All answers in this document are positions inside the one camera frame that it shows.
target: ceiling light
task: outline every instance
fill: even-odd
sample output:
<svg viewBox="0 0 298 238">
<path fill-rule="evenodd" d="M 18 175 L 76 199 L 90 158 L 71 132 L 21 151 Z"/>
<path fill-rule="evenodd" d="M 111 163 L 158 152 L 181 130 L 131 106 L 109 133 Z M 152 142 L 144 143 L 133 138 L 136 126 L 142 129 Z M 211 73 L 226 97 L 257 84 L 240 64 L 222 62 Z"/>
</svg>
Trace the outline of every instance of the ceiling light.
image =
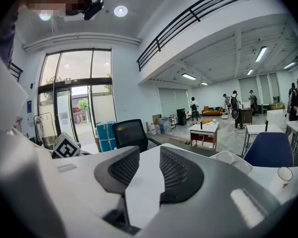
<svg viewBox="0 0 298 238">
<path fill-rule="evenodd" d="M 247 76 L 249 76 L 250 74 L 252 74 L 252 72 L 253 72 L 253 69 L 250 69 L 249 72 L 248 72 L 248 74 L 247 74 Z"/>
<path fill-rule="evenodd" d="M 47 21 L 51 18 L 51 15 L 46 14 L 46 13 L 40 13 L 39 16 L 40 16 L 40 19 L 42 19 L 44 21 Z"/>
<path fill-rule="evenodd" d="M 260 61 L 261 60 L 261 58 L 263 57 L 263 55 L 266 52 L 266 50 L 267 50 L 267 47 L 262 47 L 260 49 L 260 52 L 259 52 L 259 54 L 258 54 L 258 56 L 256 58 L 256 61 Z"/>
<path fill-rule="evenodd" d="M 193 77 L 193 76 L 190 76 L 189 74 L 182 74 L 183 77 L 186 77 L 186 78 L 189 78 L 189 79 L 192 79 L 192 80 L 196 80 L 197 78 L 196 77 Z"/>
<path fill-rule="evenodd" d="M 128 9 L 122 5 L 117 6 L 114 10 L 114 13 L 117 17 L 124 17 L 128 13 Z"/>
<path fill-rule="evenodd" d="M 295 62 L 292 62 L 292 63 L 288 64 L 284 69 L 288 69 L 289 67 L 291 67 L 291 66 L 293 66 L 295 64 L 296 64 Z"/>
</svg>

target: blue chair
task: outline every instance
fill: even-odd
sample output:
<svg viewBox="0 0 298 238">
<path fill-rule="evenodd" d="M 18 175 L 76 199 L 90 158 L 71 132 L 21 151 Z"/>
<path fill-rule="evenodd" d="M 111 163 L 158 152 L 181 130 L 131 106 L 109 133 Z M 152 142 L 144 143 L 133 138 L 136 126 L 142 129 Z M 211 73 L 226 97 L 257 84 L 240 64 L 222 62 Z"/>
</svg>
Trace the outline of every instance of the blue chair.
<svg viewBox="0 0 298 238">
<path fill-rule="evenodd" d="M 246 152 L 244 160 L 256 167 L 292 167 L 294 157 L 288 138 L 284 133 L 262 132 Z"/>
</svg>

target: white plastic bottle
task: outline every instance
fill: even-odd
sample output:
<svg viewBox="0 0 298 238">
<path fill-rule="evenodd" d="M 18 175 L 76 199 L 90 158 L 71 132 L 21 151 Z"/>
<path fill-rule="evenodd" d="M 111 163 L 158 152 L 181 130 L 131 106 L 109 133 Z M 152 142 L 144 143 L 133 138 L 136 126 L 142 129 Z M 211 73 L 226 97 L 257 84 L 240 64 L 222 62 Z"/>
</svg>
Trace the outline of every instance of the white plastic bottle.
<svg viewBox="0 0 298 238">
<path fill-rule="evenodd" d="M 159 124 L 156 124 L 156 125 L 155 125 L 155 131 L 156 131 L 157 134 L 161 134 Z"/>
<path fill-rule="evenodd" d="M 156 134 L 155 126 L 152 123 L 150 124 L 150 133 L 153 135 Z"/>
</svg>

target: person in white shirt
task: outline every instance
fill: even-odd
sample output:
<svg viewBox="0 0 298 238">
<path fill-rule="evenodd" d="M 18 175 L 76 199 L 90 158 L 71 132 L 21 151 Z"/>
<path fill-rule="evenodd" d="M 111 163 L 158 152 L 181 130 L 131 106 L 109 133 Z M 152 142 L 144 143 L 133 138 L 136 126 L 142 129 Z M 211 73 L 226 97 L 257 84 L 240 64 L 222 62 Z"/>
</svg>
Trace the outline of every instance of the person in white shirt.
<svg viewBox="0 0 298 238">
<path fill-rule="evenodd" d="M 191 111 L 192 111 L 192 123 L 194 123 L 194 118 L 197 120 L 197 123 L 199 121 L 199 104 L 197 101 L 195 101 L 195 98 L 192 97 L 192 101 L 190 104 Z"/>
</svg>

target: cup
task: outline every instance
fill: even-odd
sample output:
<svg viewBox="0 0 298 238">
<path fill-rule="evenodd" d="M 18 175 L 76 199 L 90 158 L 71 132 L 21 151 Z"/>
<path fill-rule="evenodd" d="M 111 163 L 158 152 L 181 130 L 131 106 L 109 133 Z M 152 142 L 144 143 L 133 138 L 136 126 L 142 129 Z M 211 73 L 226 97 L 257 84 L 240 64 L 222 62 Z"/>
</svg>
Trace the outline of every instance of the cup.
<svg viewBox="0 0 298 238">
<path fill-rule="evenodd" d="M 279 168 L 271 182 L 269 191 L 275 196 L 279 195 L 283 191 L 287 190 L 287 186 L 292 178 L 293 172 L 289 168 Z"/>
</svg>

